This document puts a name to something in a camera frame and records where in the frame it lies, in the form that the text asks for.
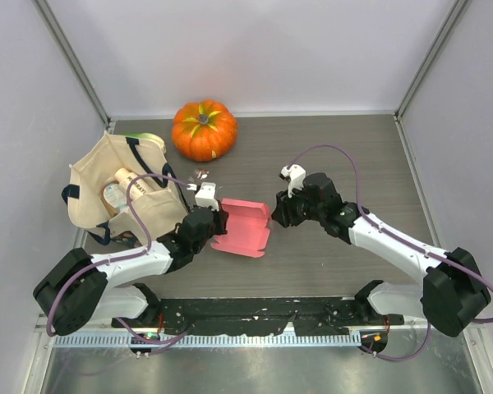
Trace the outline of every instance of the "gray table surface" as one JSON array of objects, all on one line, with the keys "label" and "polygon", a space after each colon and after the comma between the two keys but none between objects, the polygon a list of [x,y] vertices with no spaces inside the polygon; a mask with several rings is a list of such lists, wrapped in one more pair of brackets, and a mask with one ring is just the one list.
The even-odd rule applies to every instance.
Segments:
[{"label": "gray table surface", "polygon": [[[167,160],[179,179],[195,168],[210,171],[219,198],[245,199],[275,207],[286,184],[279,171],[313,144],[346,148],[362,173],[363,203],[378,217],[420,241],[431,237],[394,119],[389,115],[240,118],[237,143],[219,160],[195,163],[175,149],[172,122],[118,121],[115,133],[150,132],[167,145]],[[354,201],[349,161],[331,149],[317,149],[299,162],[308,173],[326,172],[345,200]],[[108,249],[89,240],[90,253]],[[381,258],[327,236],[318,223],[283,229],[271,226],[265,256],[251,259],[206,247],[185,268],[143,282],[159,297],[349,296],[370,280],[410,283],[411,278]]]},{"label": "gray table surface", "polygon": [[[424,335],[423,329],[392,330],[386,352],[412,354]],[[129,350],[122,348],[55,349],[41,393],[482,393],[462,336],[449,338],[436,331],[427,349],[405,363],[373,359],[353,347],[174,347],[149,359],[126,358],[109,368],[128,354]],[[105,372],[80,375],[101,371]]]}]

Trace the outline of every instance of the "pink box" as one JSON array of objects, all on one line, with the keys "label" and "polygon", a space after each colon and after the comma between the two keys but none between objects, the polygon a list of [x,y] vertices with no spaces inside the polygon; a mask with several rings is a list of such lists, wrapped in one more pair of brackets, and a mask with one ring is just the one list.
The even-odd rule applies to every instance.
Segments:
[{"label": "pink box", "polygon": [[222,252],[241,254],[249,257],[261,257],[269,240],[270,210],[267,204],[243,201],[241,199],[223,199],[223,210],[228,212],[227,232],[224,236],[215,236],[217,242],[212,248]]}]

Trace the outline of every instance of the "wooden tabletop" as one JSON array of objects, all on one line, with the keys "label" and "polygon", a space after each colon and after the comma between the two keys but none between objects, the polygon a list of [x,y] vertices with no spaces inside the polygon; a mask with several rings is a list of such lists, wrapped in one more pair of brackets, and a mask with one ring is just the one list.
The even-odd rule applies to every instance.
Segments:
[{"label": "wooden tabletop", "polygon": [[[179,179],[196,168],[210,171],[219,198],[245,199],[275,207],[286,183],[283,165],[307,146],[340,144],[357,160],[363,203],[400,231],[430,242],[431,237],[394,119],[389,115],[240,118],[237,143],[221,159],[195,163],[182,157],[170,139],[171,121],[118,121],[115,133],[150,132],[167,145],[167,160]],[[342,198],[354,201],[349,161],[332,149],[317,149],[299,161],[308,173],[325,172]],[[159,297],[352,296],[370,280],[412,280],[381,258],[331,238],[315,222],[284,229],[271,226],[265,256],[251,259],[209,246],[185,268],[143,282]],[[106,249],[89,240],[89,252]]]}]

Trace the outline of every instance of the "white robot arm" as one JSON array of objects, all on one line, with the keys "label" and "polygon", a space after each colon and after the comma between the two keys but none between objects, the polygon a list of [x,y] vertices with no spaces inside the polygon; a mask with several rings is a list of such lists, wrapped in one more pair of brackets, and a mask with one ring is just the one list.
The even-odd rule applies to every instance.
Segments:
[{"label": "white robot arm", "polygon": [[90,264],[91,269],[64,293],[53,326],[58,335],[68,335],[86,323],[106,318],[128,318],[143,326],[157,318],[158,301],[145,285],[121,287],[150,275],[177,271],[190,263],[206,241],[226,233],[228,214],[215,199],[215,184],[203,183],[196,193],[196,206],[176,228],[146,247],[113,254],[89,256],[82,248],[71,250],[35,288],[33,295],[48,314],[64,283]]},{"label": "white robot arm", "polygon": [[327,234],[379,255],[412,277],[417,285],[391,285],[373,281],[358,292],[369,314],[402,314],[427,318],[436,329],[456,337],[490,303],[487,288],[460,270],[442,263],[449,259],[474,273],[474,258],[457,248],[448,252],[427,245],[382,222],[356,203],[344,202],[324,174],[309,176],[292,165],[280,175],[289,185],[276,195],[272,218],[283,227],[305,220],[320,223]]}]

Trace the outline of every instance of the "navy blue strap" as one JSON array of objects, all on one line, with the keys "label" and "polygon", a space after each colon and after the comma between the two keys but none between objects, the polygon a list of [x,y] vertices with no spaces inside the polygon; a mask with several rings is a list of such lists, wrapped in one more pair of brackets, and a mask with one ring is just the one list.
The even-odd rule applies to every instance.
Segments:
[{"label": "navy blue strap", "polygon": [[[142,169],[145,170],[147,174],[153,174],[153,171],[151,171],[151,168],[148,167],[148,165],[145,163],[145,161],[142,159],[141,155],[139,152],[137,152],[137,145],[139,144],[139,139],[133,138],[133,137],[126,137],[126,142],[128,145],[130,145],[130,150],[133,153],[133,156],[135,156],[136,161],[141,165]],[[175,176],[175,172],[173,172],[173,169],[170,167],[168,163],[165,163],[163,165],[162,169],[162,174],[165,176],[171,176],[172,178],[177,179]],[[167,179],[159,179],[159,178],[154,178],[154,181],[157,185],[162,187],[163,189],[168,186],[168,180]],[[184,207],[187,209],[187,211],[190,211],[190,206],[188,205],[187,200],[184,197],[184,194],[182,193],[181,188],[179,185],[176,183],[175,185],[177,187],[177,191],[179,192],[179,195],[181,196],[182,203],[184,204]]]},{"label": "navy blue strap", "polygon": [[81,195],[81,188],[78,185],[68,185],[64,189],[62,189],[62,193],[60,194],[62,196],[62,199],[67,205],[67,199],[69,197],[73,199],[78,199],[79,196]]}]

